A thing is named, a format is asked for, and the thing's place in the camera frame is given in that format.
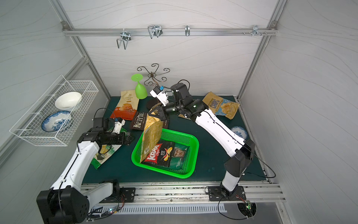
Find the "green-label kettle chips bag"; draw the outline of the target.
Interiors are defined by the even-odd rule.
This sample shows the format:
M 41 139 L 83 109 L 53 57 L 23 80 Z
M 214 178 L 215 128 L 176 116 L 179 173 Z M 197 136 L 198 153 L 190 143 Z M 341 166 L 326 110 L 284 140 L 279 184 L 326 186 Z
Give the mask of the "green-label kettle chips bag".
M 162 129 L 162 122 L 158 122 L 143 131 L 140 162 L 142 162 L 149 155 L 150 151 L 159 142 Z

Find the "black Krax chips bag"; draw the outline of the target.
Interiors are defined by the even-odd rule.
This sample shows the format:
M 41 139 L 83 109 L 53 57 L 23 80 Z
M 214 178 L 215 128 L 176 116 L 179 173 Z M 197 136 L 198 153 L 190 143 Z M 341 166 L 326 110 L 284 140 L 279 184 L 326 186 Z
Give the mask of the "black Krax chips bag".
M 142 164 L 165 168 L 170 167 L 170 162 L 174 155 L 174 147 L 175 143 L 173 141 L 160 140 L 142 161 Z

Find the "green Real chips bag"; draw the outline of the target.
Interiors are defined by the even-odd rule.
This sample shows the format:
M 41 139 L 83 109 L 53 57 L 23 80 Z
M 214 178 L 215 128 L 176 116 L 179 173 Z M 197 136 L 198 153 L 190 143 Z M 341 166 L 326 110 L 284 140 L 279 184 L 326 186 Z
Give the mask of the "green Real chips bag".
M 189 149 L 189 146 L 175 143 L 169 169 L 181 170 L 183 168 L 184 162 L 186 161 L 186 156 Z

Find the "red Balsamico chips bag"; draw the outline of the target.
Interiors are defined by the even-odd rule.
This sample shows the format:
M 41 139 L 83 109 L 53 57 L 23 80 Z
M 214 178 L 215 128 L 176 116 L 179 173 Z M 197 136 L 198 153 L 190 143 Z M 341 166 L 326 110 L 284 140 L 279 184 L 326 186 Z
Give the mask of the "red Balsamico chips bag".
M 179 118 L 189 119 L 189 120 L 190 120 L 190 118 L 187 118 L 186 116 L 184 116 L 184 115 L 182 115 L 182 114 L 179 114 L 178 117 L 179 117 Z

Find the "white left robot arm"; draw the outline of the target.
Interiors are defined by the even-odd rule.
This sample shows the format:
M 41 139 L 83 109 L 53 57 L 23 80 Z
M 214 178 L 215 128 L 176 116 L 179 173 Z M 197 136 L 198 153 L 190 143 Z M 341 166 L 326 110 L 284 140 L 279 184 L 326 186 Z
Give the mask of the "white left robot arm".
M 122 132 L 122 118 L 93 118 L 93 128 L 83 133 L 76 143 L 76 150 L 60 177 L 49 190 L 37 196 L 36 202 L 46 224 L 79 224 L 86 219 L 108 217 L 121 210 L 127 201 L 124 189 L 117 180 L 98 184 L 81 193 L 85 173 L 92 159 L 103 145 L 129 145 L 133 138 Z M 102 215 L 95 216 L 93 207 L 103 200 L 115 200 L 117 205 Z

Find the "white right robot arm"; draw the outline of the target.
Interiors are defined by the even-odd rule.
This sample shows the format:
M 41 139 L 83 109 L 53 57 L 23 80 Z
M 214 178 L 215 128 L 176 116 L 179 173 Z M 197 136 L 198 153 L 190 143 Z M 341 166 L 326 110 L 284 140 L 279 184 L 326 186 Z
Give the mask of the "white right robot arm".
M 251 164 L 255 155 L 255 143 L 252 140 L 246 141 L 236 135 L 224 125 L 216 115 L 209 109 L 209 106 L 201 99 L 194 99 L 189 93 L 188 87 L 183 83 L 177 83 L 171 88 L 173 101 L 170 102 L 163 87 L 155 87 L 150 91 L 152 97 L 160 101 L 150 113 L 157 111 L 154 117 L 164 121 L 172 114 L 181 114 L 205 129 L 230 157 L 225 162 L 225 176 L 220 184 L 218 193 L 222 198 L 229 200 L 235 196 L 241 176 Z

